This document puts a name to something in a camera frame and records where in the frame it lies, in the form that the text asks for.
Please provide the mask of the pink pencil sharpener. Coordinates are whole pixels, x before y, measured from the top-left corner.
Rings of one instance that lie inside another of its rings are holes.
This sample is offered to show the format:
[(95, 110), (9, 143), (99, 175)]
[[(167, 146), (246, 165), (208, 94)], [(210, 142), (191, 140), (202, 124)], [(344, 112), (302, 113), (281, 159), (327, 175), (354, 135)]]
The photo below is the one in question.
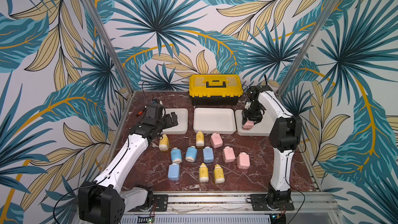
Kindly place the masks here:
[(232, 147), (226, 146), (222, 151), (222, 157), (225, 163), (232, 163), (235, 161), (236, 156)]
[(247, 120), (247, 121), (242, 125), (242, 129), (243, 129), (243, 130), (249, 131), (249, 130), (251, 130), (251, 129), (253, 128), (254, 125), (255, 125), (255, 124), (254, 124), (253, 121)]
[(223, 146), (223, 140), (219, 133), (213, 133), (210, 137), (210, 143), (212, 148), (219, 148)]
[(241, 152), (237, 157), (237, 167), (241, 170), (247, 170), (250, 167), (250, 156), (245, 152)]

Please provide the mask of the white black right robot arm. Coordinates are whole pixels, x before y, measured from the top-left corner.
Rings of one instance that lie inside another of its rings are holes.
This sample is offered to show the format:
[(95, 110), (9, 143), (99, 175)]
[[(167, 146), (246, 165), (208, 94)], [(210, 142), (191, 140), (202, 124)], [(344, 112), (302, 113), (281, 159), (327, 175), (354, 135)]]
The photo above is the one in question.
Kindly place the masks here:
[(300, 143), (302, 119), (291, 114), (278, 100), (270, 86), (250, 86), (247, 102), (241, 112), (241, 127), (251, 130), (261, 123), (264, 113), (273, 121), (269, 141), (274, 151), (273, 175), (265, 204), (271, 210), (294, 210), (291, 199), (290, 170), (294, 153)]

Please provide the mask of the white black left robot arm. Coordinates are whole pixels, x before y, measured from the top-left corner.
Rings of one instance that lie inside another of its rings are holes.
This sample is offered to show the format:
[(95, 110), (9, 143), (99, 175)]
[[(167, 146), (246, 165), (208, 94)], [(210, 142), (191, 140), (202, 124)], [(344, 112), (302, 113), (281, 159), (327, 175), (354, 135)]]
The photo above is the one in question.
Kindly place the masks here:
[(122, 191), (131, 169), (148, 148), (168, 128), (178, 125), (176, 113), (166, 113), (159, 103), (149, 103), (144, 116), (130, 129), (123, 147), (94, 181), (85, 181), (78, 190), (79, 218), (92, 224), (118, 224), (132, 210), (153, 208), (153, 192), (145, 186)]

